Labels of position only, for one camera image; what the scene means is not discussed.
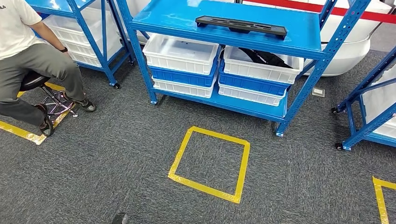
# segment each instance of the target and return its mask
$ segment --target gray pants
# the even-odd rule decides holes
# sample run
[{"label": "gray pants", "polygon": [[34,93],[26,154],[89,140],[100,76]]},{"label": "gray pants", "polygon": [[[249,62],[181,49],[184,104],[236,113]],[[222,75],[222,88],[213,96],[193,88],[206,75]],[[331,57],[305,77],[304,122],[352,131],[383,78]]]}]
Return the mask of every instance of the gray pants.
[{"label": "gray pants", "polygon": [[39,126],[43,113],[17,98],[21,82],[29,70],[62,81],[68,97],[84,100],[78,66],[62,52],[45,43],[34,44],[21,53],[0,60],[0,114]]}]

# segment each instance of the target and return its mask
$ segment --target floor marking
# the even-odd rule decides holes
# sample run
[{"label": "floor marking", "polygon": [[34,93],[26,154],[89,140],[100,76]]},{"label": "floor marking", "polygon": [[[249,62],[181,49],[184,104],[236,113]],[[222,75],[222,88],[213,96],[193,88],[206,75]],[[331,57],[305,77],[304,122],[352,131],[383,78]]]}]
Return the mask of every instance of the floor marking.
[{"label": "floor marking", "polygon": [[386,212],[385,200],[382,193],[382,187],[396,190],[396,183],[383,181],[373,176],[375,196],[377,197],[378,211],[380,212],[381,224],[389,224],[388,214]]},{"label": "floor marking", "polygon": [[[235,189],[234,195],[228,194],[226,192],[223,192],[223,191],[220,191],[220,190],[217,190],[214,188],[210,188],[208,186],[188,180],[184,177],[181,177],[181,176],[178,176],[175,174],[176,169],[179,166],[179,162],[182,159],[184,150],[187,147],[187,143],[190,140],[190,137],[193,132],[206,134],[209,136],[213,136],[215,138],[223,139],[226,141],[231,141],[231,142],[238,143],[238,144],[241,144],[244,146],[243,154],[242,154],[242,162],[240,163],[239,176],[238,176],[238,181],[236,183],[236,189]],[[213,196],[216,196],[216,197],[219,197],[219,198],[222,198],[222,199],[234,202],[234,203],[239,203],[240,198],[242,196],[242,189],[243,189],[243,183],[245,181],[246,168],[248,166],[249,151],[250,151],[250,143],[247,142],[246,140],[238,139],[238,138],[231,137],[231,136],[228,136],[225,134],[220,134],[217,132],[213,132],[213,131],[209,131],[209,130],[206,130],[203,128],[192,126],[191,128],[189,128],[187,130],[187,133],[186,133],[186,135],[182,141],[182,144],[180,146],[180,149],[179,149],[178,153],[176,154],[175,161],[173,162],[172,166],[170,167],[168,177],[178,183],[181,183],[181,184],[184,184],[191,188],[203,191],[207,194],[210,194],[210,195],[213,195]]]},{"label": "floor marking", "polygon": [[[61,91],[64,90],[63,87],[51,83],[45,83],[48,87],[52,88],[55,91]],[[26,92],[19,92],[18,93],[18,98],[21,97],[24,93]],[[59,115],[55,121],[54,121],[54,128],[59,125],[59,123],[66,117],[66,115],[69,113],[69,111],[66,111],[65,113]],[[24,139],[27,139],[29,141],[34,142],[36,145],[40,145],[47,137],[45,135],[36,135],[31,132],[28,132],[26,130],[23,130],[19,127],[16,127],[14,125],[8,124],[6,122],[0,121],[0,129],[3,129],[4,131],[13,133],[19,137],[22,137]]]}]

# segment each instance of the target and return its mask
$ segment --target black wristwatch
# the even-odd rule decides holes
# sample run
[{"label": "black wristwatch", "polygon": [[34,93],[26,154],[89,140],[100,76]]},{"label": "black wristwatch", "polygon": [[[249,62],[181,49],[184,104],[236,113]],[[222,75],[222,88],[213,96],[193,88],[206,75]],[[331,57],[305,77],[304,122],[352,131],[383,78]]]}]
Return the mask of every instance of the black wristwatch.
[{"label": "black wristwatch", "polygon": [[67,52],[67,48],[65,47],[63,50],[59,50],[59,51],[62,53]]}]

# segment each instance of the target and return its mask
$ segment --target carpet floor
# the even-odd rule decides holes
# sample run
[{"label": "carpet floor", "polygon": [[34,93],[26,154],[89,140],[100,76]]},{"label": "carpet floor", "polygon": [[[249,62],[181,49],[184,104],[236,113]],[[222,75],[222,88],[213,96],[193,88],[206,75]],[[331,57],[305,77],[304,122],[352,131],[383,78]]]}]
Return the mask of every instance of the carpet floor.
[{"label": "carpet floor", "polygon": [[[283,138],[273,122],[208,105],[167,96],[151,105],[138,66],[119,69],[120,90],[82,69],[95,113],[68,115],[40,146],[0,130],[0,223],[109,224],[121,211],[131,224],[380,223],[372,176],[396,182],[396,150],[363,141],[337,151],[334,143],[349,136],[347,115],[330,108],[385,55],[371,50],[348,73],[322,78],[325,98],[310,95]],[[289,104],[304,81],[291,89]],[[22,97],[37,103],[44,96],[33,90]],[[167,177],[191,126],[250,142],[240,204]],[[176,174],[232,194],[242,152],[194,133]],[[383,195],[395,223],[396,190]]]}]

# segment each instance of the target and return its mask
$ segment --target stool seat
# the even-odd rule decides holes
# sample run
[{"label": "stool seat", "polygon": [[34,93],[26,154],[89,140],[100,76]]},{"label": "stool seat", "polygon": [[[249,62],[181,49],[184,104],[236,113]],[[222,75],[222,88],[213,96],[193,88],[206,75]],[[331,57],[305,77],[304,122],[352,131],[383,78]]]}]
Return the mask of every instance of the stool seat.
[{"label": "stool seat", "polygon": [[51,78],[42,76],[35,71],[29,71],[22,80],[19,91],[29,91],[39,86],[44,85]]}]

